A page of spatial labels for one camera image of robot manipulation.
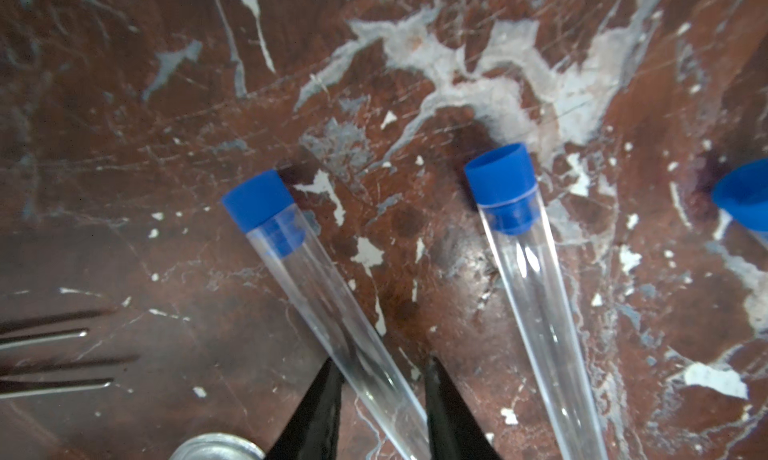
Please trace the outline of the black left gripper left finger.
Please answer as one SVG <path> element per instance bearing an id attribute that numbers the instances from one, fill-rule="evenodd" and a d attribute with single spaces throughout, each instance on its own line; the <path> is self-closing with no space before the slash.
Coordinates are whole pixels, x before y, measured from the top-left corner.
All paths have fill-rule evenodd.
<path id="1" fill-rule="evenodd" d="M 265 460 L 336 459 L 343 384 L 328 358 Z"/>

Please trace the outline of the blue capped test tube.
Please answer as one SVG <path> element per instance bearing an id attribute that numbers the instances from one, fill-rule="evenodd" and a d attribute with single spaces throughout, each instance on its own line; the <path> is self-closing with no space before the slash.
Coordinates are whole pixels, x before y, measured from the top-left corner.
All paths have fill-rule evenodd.
<path id="1" fill-rule="evenodd" d="M 399 454 L 430 458 L 422 405 L 278 173 L 222 202 Z"/>
<path id="2" fill-rule="evenodd" d="M 714 186 L 712 199 L 767 248 L 767 164 L 762 158 L 729 172 Z"/>
<path id="3" fill-rule="evenodd" d="M 607 450 L 531 156 L 522 143 L 464 167 L 564 459 Z"/>

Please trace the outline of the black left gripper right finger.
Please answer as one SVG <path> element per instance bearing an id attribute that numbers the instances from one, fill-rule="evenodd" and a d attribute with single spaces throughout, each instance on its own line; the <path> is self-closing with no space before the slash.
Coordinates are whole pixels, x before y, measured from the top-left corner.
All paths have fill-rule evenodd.
<path id="1" fill-rule="evenodd" d="M 434 460 L 500 460 L 440 360 L 424 373 L 429 446 Z"/>

